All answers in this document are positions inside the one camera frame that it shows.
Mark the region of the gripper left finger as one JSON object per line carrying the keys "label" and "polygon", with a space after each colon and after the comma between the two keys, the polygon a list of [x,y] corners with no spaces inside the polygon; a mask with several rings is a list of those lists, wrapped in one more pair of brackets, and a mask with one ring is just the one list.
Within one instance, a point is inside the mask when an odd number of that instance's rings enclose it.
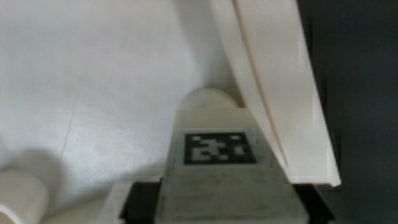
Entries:
{"label": "gripper left finger", "polygon": [[131,185],[119,218],[122,224],[154,224],[160,182],[137,182]]}

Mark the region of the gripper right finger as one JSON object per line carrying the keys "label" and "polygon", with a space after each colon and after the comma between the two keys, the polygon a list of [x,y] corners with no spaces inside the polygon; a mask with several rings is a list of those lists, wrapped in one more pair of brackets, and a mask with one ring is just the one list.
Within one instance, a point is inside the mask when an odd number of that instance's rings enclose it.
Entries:
{"label": "gripper right finger", "polygon": [[295,184],[293,188],[309,214],[307,224],[330,224],[334,214],[314,186],[311,184]]}

